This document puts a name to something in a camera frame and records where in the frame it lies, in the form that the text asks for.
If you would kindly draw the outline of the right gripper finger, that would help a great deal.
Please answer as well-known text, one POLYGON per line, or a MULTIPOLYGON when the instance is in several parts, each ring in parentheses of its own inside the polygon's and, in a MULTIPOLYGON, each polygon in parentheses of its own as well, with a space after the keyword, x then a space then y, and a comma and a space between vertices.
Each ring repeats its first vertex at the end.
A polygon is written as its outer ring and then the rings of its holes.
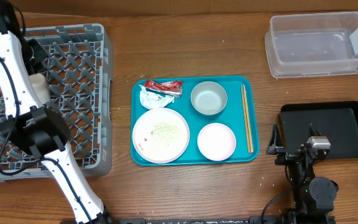
POLYGON ((308 126, 308 129, 309 129, 309 137, 313 137, 313 136, 320 136, 321 133, 318 132, 316 130, 316 128, 313 126, 313 123, 311 123, 309 126, 308 126))
POLYGON ((283 152, 283 143, 277 124, 273 125, 272 136, 267 147, 266 154, 277 155, 283 152))

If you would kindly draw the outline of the white paper cup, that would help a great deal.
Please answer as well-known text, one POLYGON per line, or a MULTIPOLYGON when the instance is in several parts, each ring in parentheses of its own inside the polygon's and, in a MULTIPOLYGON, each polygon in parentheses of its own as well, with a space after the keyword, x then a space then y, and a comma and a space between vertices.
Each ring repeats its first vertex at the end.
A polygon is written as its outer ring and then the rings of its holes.
POLYGON ((29 76, 30 83, 42 104, 46 104, 50 99, 50 90, 46 78, 41 73, 29 76))

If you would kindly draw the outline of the grey bowl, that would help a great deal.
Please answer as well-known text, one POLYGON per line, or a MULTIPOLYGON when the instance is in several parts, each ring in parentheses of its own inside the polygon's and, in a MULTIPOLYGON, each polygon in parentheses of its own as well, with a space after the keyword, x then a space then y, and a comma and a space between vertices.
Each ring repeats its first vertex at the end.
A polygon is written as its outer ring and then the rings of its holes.
POLYGON ((220 113, 226 107, 227 101, 225 89, 216 82, 201 82, 191 91, 192 106, 197 112, 205 116, 220 113))

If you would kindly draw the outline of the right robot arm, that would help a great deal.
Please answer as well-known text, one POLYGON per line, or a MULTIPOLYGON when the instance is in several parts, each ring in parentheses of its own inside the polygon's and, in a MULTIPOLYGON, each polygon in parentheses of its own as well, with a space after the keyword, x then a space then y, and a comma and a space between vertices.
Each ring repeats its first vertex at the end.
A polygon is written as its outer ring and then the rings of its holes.
POLYGON ((276 155, 275 164, 285 167, 285 175, 290 188, 271 199, 260 215, 261 223, 335 223, 328 215, 334 210, 334 201, 339 190, 338 184, 325 177, 314 174, 316 161, 325 160, 330 152, 331 143, 326 136, 320 135, 312 124, 307 142, 295 151, 285 149, 278 126, 273 125, 272 137, 266 153, 276 155), (279 216, 266 216, 268 207, 279 198, 293 194, 293 208, 279 216))

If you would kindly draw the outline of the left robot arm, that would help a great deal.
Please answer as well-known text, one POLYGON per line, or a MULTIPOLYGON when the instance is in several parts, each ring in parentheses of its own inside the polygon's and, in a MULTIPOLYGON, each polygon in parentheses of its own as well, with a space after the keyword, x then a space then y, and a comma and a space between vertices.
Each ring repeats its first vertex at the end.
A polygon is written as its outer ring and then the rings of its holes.
POLYGON ((17 20, 17 12, 9 1, 0 1, 0 89, 6 116, 0 132, 6 142, 35 157, 30 166, 42 163, 52 173, 76 223, 114 223, 75 161, 63 116, 46 108, 31 84, 47 54, 35 40, 25 40, 25 22, 17 20))

